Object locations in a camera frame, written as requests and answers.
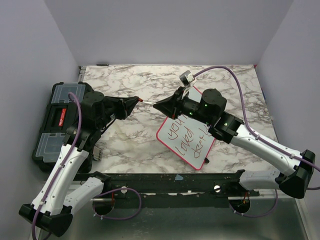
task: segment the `gray wall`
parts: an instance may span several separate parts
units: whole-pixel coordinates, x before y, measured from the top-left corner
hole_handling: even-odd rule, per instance
[[[318,156],[320,166],[320,1],[295,0],[264,52],[257,75],[282,144]],[[311,186],[320,185],[314,171]],[[320,236],[320,191],[306,194]]]
[[[292,0],[45,0],[79,65],[256,64]]]
[[[43,0],[0,7],[0,238],[25,240],[18,215],[40,190],[32,150],[54,83],[76,81],[77,63]]]

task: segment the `toolbox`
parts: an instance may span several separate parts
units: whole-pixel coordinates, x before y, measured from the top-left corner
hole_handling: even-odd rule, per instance
[[[78,118],[77,106],[69,99],[68,93],[74,93],[81,103],[84,95],[90,91],[91,86],[85,82],[60,82],[52,87],[52,94],[32,152],[32,159],[43,172],[51,172],[55,166],[66,130]],[[89,154],[78,173],[88,173],[92,167],[92,160],[93,155]]]

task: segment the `white marble table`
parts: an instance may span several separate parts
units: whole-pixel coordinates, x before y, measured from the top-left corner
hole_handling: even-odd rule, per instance
[[[208,66],[181,65],[113,65],[88,66],[84,82],[96,91],[115,97],[139,96],[157,102],[181,86],[179,75],[193,74]],[[275,140],[276,135],[253,65],[229,66],[238,77],[249,124],[261,134]],[[223,69],[210,70],[198,78],[200,91],[218,89],[227,99],[226,111],[243,119],[237,85]],[[200,171],[195,171],[156,139],[165,116],[150,105],[138,103],[126,120],[116,120],[97,145],[104,149],[92,172],[102,173],[233,173],[239,169],[264,171],[272,169],[266,161],[239,147],[215,141]]]

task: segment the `whiteboard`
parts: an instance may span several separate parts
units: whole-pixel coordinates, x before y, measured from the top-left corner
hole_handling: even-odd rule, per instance
[[[200,102],[201,93],[195,87],[189,98]],[[207,125],[180,115],[176,120],[166,118],[156,133],[156,138],[195,170],[200,170],[215,142]]]

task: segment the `red label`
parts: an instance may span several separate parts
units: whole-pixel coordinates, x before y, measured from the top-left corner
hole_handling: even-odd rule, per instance
[[[61,116],[60,116],[60,121],[59,121],[59,127],[62,127],[64,125],[65,117],[66,117],[66,108],[62,108]]]

